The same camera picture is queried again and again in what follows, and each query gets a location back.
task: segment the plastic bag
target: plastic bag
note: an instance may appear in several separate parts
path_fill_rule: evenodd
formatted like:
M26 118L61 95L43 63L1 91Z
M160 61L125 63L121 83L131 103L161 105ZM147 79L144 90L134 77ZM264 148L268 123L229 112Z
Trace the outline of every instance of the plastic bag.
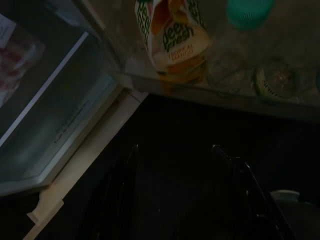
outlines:
M40 41L0 14L0 108L18 89L22 77L44 50Z

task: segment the teal bottle cap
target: teal bottle cap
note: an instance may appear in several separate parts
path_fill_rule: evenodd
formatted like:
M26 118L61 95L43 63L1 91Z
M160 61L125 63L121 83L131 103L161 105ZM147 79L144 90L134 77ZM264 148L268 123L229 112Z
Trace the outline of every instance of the teal bottle cap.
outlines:
M275 0L228 0L226 17L239 29L258 28L266 20Z

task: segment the dark floor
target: dark floor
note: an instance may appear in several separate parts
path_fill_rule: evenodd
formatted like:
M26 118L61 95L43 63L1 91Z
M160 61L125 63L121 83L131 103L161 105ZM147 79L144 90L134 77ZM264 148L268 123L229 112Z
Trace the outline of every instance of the dark floor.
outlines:
M246 159L268 189L307 189L305 195L316 202L318 133L319 127L301 122L150 95L64 198L64 206L37 239L74 239L95 187L133 144L198 150L219 144Z

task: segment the jar lid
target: jar lid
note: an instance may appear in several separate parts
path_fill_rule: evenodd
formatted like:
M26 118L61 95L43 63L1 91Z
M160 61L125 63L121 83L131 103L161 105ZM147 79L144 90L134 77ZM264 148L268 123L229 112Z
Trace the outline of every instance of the jar lid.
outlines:
M239 29L259 27L267 18L275 0L228 0L226 17Z

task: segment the refrigerator door shelf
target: refrigerator door shelf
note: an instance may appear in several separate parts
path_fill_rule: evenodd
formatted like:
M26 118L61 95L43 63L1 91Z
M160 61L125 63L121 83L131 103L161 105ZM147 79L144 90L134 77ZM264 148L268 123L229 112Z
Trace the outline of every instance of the refrigerator door shelf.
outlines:
M109 60L104 67L125 88L246 112L320 121L316 85L320 30L306 24L320 21L316 1L276 1L262 26L245 31L229 24L227 0L199 0L211 44L205 52L207 66L202 80L184 83L164 80L151 64L135 14L138 1L73 2L89 23L104 32ZM272 59L280 59L279 64L270 64ZM283 78L292 85L289 89L282 84ZM271 92L263 79L272 86ZM290 94L284 98L281 93Z

